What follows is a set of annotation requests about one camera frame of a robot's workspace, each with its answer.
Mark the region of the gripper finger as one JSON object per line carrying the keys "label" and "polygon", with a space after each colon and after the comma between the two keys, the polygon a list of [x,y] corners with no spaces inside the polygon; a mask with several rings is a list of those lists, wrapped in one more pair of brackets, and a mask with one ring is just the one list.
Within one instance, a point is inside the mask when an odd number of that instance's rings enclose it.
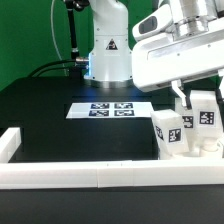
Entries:
{"label": "gripper finger", "polygon": [[191,109],[190,98],[183,91],[182,81],[180,79],[174,80],[171,82],[172,90],[178,95],[181,99],[181,104],[186,110]]}
{"label": "gripper finger", "polygon": [[218,88],[218,100],[224,100],[224,68],[218,70],[220,84]]}

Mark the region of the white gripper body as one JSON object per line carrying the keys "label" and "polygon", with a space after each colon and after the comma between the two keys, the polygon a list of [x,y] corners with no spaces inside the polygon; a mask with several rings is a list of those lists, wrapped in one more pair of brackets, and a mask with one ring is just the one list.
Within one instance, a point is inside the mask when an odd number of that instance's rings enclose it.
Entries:
{"label": "white gripper body", "polygon": [[224,0],[159,0],[132,33],[133,82],[144,92],[224,70]]}

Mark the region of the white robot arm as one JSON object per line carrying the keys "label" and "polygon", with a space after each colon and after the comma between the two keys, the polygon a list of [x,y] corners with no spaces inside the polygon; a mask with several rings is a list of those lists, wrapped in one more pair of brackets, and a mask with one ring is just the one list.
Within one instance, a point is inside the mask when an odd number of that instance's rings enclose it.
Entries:
{"label": "white robot arm", "polygon": [[85,81],[101,88],[134,84],[149,92],[172,87],[186,105],[183,83],[222,77],[224,101],[224,0],[159,0],[158,9],[128,28],[117,0],[90,0],[94,47]]}

